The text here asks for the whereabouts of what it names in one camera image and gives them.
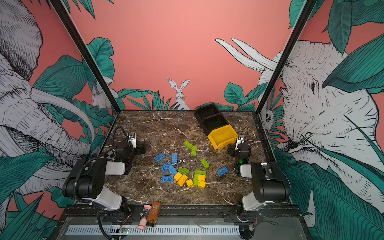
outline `pink wall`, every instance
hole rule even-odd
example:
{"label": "pink wall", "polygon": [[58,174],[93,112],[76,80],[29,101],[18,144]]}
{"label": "pink wall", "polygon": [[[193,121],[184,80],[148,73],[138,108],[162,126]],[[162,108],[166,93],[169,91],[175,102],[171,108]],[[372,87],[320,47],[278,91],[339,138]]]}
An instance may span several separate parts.
{"label": "pink wall", "polygon": [[[221,38],[234,43],[240,39],[268,58],[280,52],[289,37],[289,1],[254,0],[117,0],[94,1],[94,19],[69,1],[71,17],[86,43],[96,37],[108,38],[114,48],[115,91],[123,88],[160,91],[165,99],[185,79],[185,103],[191,108],[224,99],[231,81],[247,94],[257,86],[260,73],[242,66],[222,46]],[[124,100],[126,109],[138,109]]]}

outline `blue lego brick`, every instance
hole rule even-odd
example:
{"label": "blue lego brick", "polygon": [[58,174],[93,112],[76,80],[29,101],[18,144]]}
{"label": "blue lego brick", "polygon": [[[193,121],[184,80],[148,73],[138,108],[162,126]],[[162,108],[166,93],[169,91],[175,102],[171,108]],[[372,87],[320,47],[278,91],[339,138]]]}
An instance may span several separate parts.
{"label": "blue lego brick", "polygon": [[177,153],[172,153],[172,164],[177,163]]}
{"label": "blue lego brick", "polygon": [[223,167],[222,169],[218,170],[217,171],[217,175],[219,177],[223,176],[224,174],[226,174],[228,172],[228,169],[226,167]]}
{"label": "blue lego brick", "polygon": [[173,176],[164,176],[161,178],[161,182],[173,182]]}
{"label": "blue lego brick", "polygon": [[166,170],[168,170],[169,166],[172,166],[169,162],[167,162],[166,164],[164,164],[163,166],[160,167],[160,169],[165,172]]}
{"label": "blue lego brick", "polygon": [[173,176],[175,176],[178,173],[177,170],[172,165],[169,166],[168,170]]}
{"label": "blue lego brick", "polygon": [[166,156],[164,155],[164,153],[160,153],[159,155],[157,155],[155,157],[155,161],[156,162],[160,162],[162,159],[164,159]]}

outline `lego brick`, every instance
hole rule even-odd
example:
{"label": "lego brick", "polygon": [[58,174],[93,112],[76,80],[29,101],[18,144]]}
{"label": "lego brick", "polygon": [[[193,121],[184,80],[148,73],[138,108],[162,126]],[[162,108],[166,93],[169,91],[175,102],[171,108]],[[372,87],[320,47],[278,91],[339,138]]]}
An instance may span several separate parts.
{"label": "lego brick", "polygon": [[161,182],[162,183],[173,182],[173,176],[164,176],[164,177],[161,178]]}
{"label": "lego brick", "polygon": [[195,174],[206,175],[207,172],[206,171],[196,170]]}
{"label": "lego brick", "polygon": [[179,181],[177,181],[177,184],[180,185],[180,187],[182,187],[187,179],[188,179],[188,176],[183,174],[183,176],[181,176]]}
{"label": "lego brick", "polygon": [[172,153],[172,164],[177,163],[177,153]]}
{"label": "lego brick", "polygon": [[205,175],[198,175],[197,176],[197,180],[199,180],[199,181],[204,181],[205,182]]}
{"label": "lego brick", "polygon": [[192,179],[188,179],[188,180],[186,181],[186,183],[187,183],[188,188],[193,187]]}
{"label": "lego brick", "polygon": [[188,168],[183,168],[183,167],[179,167],[179,173],[182,173],[182,174],[185,174],[185,175],[189,175],[189,169]]}
{"label": "lego brick", "polygon": [[219,177],[223,176],[224,174],[226,174],[228,172],[228,169],[226,167],[223,167],[222,169],[218,170],[217,171],[217,175]]}
{"label": "lego brick", "polygon": [[173,176],[175,176],[175,175],[177,174],[176,169],[175,169],[172,165],[169,166],[168,171],[170,171],[170,173],[171,173]]}
{"label": "lego brick", "polygon": [[197,176],[197,174],[195,174],[193,177],[193,186],[197,186],[197,181],[198,181],[197,178],[198,178],[198,176]]}
{"label": "lego brick", "polygon": [[185,145],[187,148],[189,148],[189,149],[192,149],[192,147],[193,147],[193,145],[190,144],[188,141],[185,141],[185,142],[184,142],[184,145]]}
{"label": "lego brick", "polygon": [[201,188],[201,189],[204,189],[204,188],[205,188],[205,182],[204,182],[204,181],[199,181],[199,182],[197,183],[197,186],[198,186],[199,188]]}
{"label": "lego brick", "polygon": [[174,178],[175,178],[175,180],[176,181],[179,181],[180,180],[180,178],[181,178],[181,176],[183,176],[181,173],[177,173],[175,176],[174,176]]}
{"label": "lego brick", "polygon": [[196,156],[196,152],[197,152],[197,147],[193,146],[191,156]]}
{"label": "lego brick", "polygon": [[207,163],[207,160],[205,158],[201,159],[200,161],[203,164],[205,169],[209,168],[209,164]]}
{"label": "lego brick", "polygon": [[160,169],[165,172],[166,170],[168,170],[169,166],[172,166],[169,162],[167,162],[166,164],[164,164],[163,166],[160,167]]}
{"label": "lego brick", "polygon": [[164,155],[164,153],[160,153],[159,155],[157,155],[155,157],[155,161],[156,162],[160,162],[162,159],[164,159],[166,156]]}

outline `elephant tusk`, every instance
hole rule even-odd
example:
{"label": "elephant tusk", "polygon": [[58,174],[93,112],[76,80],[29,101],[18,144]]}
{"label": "elephant tusk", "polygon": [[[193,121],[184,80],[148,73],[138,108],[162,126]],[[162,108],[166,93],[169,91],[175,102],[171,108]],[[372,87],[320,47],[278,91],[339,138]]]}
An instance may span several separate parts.
{"label": "elephant tusk", "polygon": [[64,108],[66,110],[73,112],[77,116],[81,117],[84,120],[84,122],[88,125],[89,129],[91,130],[92,142],[93,142],[93,139],[95,136],[95,130],[93,128],[93,124],[89,119],[89,117],[83,111],[81,111],[78,107],[71,104],[70,102],[67,102],[62,98],[56,97],[52,94],[46,93],[36,88],[32,88],[31,99],[37,103],[49,103],[57,107]]}

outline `rabbit illustration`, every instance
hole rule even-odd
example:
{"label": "rabbit illustration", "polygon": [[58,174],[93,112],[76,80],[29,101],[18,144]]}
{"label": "rabbit illustration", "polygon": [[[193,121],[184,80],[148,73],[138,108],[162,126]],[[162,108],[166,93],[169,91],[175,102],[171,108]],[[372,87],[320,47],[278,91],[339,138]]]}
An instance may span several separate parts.
{"label": "rabbit illustration", "polygon": [[[107,85],[113,83],[113,80],[109,77],[103,76],[104,81],[107,83]],[[112,93],[112,96],[114,98],[118,98],[118,94],[113,89],[109,88],[109,90]],[[95,86],[92,87],[92,106],[97,106],[100,109],[102,108],[111,108],[111,102],[108,100],[107,96],[105,95],[104,91],[102,90],[100,84],[96,82],[96,88]]]}
{"label": "rabbit illustration", "polygon": [[184,94],[183,94],[183,88],[185,88],[189,84],[190,80],[189,79],[184,80],[182,82],[180,88],[177,87],[177,84],[173,80],[171,80],[169,78],[167,78],[167,80],[169,82],[169,85],[173,89],[176,90],[176,105],[175,106],[179,105],[179,107],[177,109],[178,110],[190,110],[190,108],[184,102]]}

